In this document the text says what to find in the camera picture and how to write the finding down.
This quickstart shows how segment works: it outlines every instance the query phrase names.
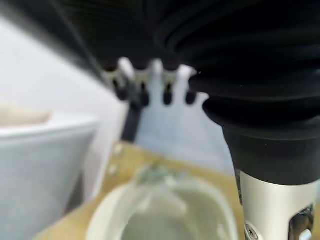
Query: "wooden table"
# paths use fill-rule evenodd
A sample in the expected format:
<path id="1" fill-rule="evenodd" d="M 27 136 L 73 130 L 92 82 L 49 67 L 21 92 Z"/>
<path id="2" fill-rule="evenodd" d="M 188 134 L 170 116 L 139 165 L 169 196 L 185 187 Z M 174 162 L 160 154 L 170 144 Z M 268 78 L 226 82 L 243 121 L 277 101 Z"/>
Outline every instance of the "wooden table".
<path id="1" fill-rule="evenodd" d="M 225 176 L 217 172 L 182 163 L 175 159 L 147 152 L 128 143 L 118 143 L 112 153 L 100 194 L 90 203 L 80 207 L 61 221 L 36 236 L 35 240 L 85 240 L 90 220 L 106 195 L 115 187 L 132 179 L 136 170 L 146 164 L 161 164 L 170 169 L 186 171 L 189 174 L 201 177 L 219 188 L 227 197 L 235 214 L 239 240 L 244 237 L 244 215 L 239 203 L 238 190 L 234 177 Z M 313 240 L 320 240 L 320 207 L 316 210 Z"/>

